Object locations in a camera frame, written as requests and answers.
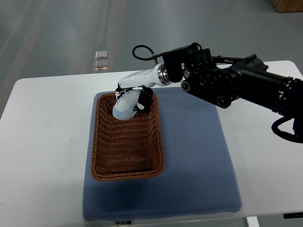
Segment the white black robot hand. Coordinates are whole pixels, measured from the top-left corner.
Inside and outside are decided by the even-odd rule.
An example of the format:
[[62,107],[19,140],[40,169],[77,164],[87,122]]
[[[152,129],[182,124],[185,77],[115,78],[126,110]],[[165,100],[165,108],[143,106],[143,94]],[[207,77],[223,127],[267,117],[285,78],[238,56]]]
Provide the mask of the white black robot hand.
[[138,90],[140,94],[134,110],[141,112],[149,105],[152,99],[153,86],[163,87],[170,84],[171,81],[168,79],[165,65],[160,63],[151,70],[138,71],[122,78],[117,84],[116,92],[123,94],[129,90]]

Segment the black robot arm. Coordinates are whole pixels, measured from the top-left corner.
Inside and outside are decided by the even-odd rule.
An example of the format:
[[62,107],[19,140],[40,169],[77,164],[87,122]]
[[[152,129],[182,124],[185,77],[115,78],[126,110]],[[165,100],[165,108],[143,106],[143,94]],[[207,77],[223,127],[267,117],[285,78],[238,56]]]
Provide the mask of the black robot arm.
[[220,108],[239,98],[282,115],[271,130],[296,143],[303,141],[303,81],[269,73],[268,66],[256,55],[246,58],[212,56],[198,43],[160,54],[149,60],[163,62],[170,82]]

